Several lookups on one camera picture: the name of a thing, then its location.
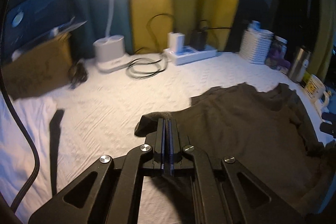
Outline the dark brown printed t-shirt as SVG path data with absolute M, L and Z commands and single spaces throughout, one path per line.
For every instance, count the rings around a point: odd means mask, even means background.
M 135 135 L 153 132 L 160 118 L 175 119 L 178 132 L 210 157 L 238 159 L 301 215 L 322 207 L 335 175 L 335 141 L 318 140 L 287 84 L 268 92 L 246 83 L 213 87 L 184 110 L 143 115 Z

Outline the white pillow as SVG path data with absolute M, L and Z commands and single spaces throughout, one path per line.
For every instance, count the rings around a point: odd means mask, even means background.
M 57 110 L 51 97 L 17 99 L 15 111 L 28 131 L 40 159 L 36 180 L 21 201 L 16 216 L 24 223 L 52 197 L 50 173 L 50 121 Z M 1 193 L 11 204 L 34 168 L 34 156 L 1 98 Z

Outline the white printed mug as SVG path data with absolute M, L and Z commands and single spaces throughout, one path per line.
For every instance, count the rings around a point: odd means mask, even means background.
M 326 106 L 329 104 L 330 100 L 329 93 L 326 90 L 326 86 L 317 76 L 315 75 L 310 76 L 310 79 L 308 80 L 304 88 L 304 91 L 312 103 L 315 103 L 316 101 L 324 97 L 324 100 L 322 102 Z

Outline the brown cardboard box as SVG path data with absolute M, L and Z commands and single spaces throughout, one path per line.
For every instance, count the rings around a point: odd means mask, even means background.
M 7 93 L 16 100 L 63 87 L 70 81 L 72 64 L 70 34 L 56 36 L 2 67 Z

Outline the white power strip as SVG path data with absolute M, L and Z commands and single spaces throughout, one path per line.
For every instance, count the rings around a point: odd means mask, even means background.
M 178 66 L 213 58 L 217 55 L 218 51 L 214 47 L 206 44 L 204 50 L 201 51 L 191 46 L 184 46 L 179 53 L 175 53 L 169 48 L 165 49 L 164 53 L 174 65 Z

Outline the clear jar with white lid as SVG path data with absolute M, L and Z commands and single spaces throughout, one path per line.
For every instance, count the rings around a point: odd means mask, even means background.
M 265 64 L 271 69 L 276 69 L 278 67 L 278 62 L 284 59 L 286 49 L 287 40 L 280 36 L 275 36 L 270 45 Z

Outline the purple cloth bag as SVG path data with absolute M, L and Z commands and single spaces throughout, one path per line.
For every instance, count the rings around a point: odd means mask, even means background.
M 278 67 L 290 69 L 290 62 L 284 59 L 282 50 L 272 48 L 269 54 L 269 61 L 272 69 L 278 69 Z

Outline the white perforated basket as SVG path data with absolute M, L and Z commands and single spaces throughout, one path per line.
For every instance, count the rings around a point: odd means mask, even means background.
M 260 28 L 260 22 L 252 20 L 243 33 L 239 56 L 251 64 L 264 64 L 273 39 L 273 32 Z

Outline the black charger adapter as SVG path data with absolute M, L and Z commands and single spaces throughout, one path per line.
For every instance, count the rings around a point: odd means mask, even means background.
M 207 32 L 204 30 L 193 30 L 190 35 L 189 45 L 197 50 L 202 51 L 206 47 Z

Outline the steel thermos cup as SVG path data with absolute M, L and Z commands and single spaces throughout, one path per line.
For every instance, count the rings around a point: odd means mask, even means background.
M 298 50 L 296 57 L 288 71 L 288 78 L 294 83 L 300 83 L 303 79 L 303 75 L 309 65 L 311 52 L 305 47 Z

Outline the white charger adapter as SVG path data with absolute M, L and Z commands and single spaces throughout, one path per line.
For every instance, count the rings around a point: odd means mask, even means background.
M 183 50 L 185 35 L 179 32 L 168 33 L 169 50 L 174 53 L 180 53 Z

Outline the black tablet on stand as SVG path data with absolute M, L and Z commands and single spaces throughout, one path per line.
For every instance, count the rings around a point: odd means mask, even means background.
M 25 52 L 58 34 L 81 27 L 86 21 L 76 15 L 69 0 L 25 0 L 5 17 L 3 55 Z

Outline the teal curtain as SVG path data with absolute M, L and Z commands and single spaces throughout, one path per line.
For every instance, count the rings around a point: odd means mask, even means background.
M 72 57 L 76 60 L 91 59 L 95 56 L 93 43 L 105 36 L 109 0 L 71 0 L 71 4 L 75 8 L 76 16 L 85 22 L 71 33 Z M 130 0 L 114 0 L 110 34 L 124 36 L 126 52 L 133 52 Z

